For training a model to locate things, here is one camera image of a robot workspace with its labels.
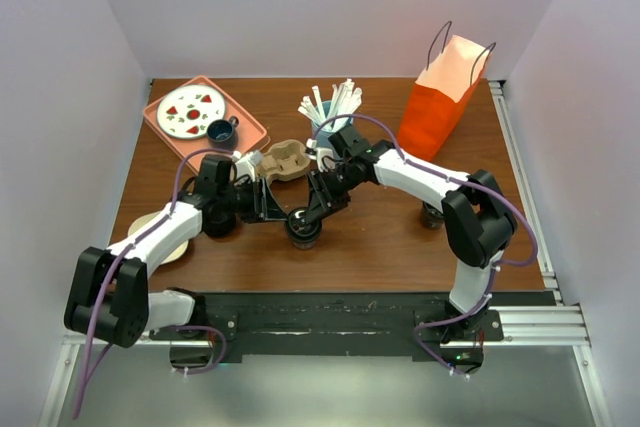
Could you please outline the black lid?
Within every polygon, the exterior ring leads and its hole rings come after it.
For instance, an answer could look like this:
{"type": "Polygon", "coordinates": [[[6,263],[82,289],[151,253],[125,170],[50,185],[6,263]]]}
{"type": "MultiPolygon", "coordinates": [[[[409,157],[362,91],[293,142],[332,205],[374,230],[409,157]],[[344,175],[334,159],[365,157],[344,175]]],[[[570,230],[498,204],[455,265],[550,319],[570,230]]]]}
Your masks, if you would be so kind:
{"type": "Polygon", "coordinates": [[[298,207],[288,214],[288,219],[284,223],[284,229],[291,241],[294,239],[315,239],[317,240],[322,231],[322,222],[309,221],[306,217],[307,210],[298,207]]]}

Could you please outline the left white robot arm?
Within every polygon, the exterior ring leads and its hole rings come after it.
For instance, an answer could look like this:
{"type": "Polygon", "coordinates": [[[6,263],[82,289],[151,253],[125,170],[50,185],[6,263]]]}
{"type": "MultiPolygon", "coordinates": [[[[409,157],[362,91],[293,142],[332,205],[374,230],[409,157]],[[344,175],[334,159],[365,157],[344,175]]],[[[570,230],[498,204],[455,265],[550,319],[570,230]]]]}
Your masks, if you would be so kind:
{"type": "Polygon", "coordinates": [[[177,288],[152,293],[149,279],[172,252],[200,234],[219,238],[237,221],[286,219],[266,178],[256,172],[261,159],[258,151],[239,158],[206,155],[193,188],[175,186],[171,200],[144,228],[107,248],[85,249],[77,261],[65,327],[87,340],[120,347],[166,327],[185,339],[200,337],[207,315],[196,294],[177,288]]]}

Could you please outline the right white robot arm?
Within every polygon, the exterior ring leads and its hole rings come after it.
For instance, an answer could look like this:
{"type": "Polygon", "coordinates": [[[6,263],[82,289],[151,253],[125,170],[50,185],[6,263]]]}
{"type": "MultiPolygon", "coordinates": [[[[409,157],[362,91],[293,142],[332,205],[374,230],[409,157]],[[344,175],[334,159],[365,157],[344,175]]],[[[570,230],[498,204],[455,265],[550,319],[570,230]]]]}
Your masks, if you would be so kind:
{"type": "Polygon", "coordinates": [[[518,210],[485,170],[471,175],[438,167],[391,141],[372,144],[352,125],[333,134],[329,143],[325,148],[314,138],[306,141],[305,153],[318,168],[308,174],[304,222],[315,227],[346,208],[350,192],[366,182],[419,199],[444,224],[457,259],[446,329],[456,339],[469,339],[481,327],[477,311],[489,301],[495,270],[517,230],[518,210]]]}

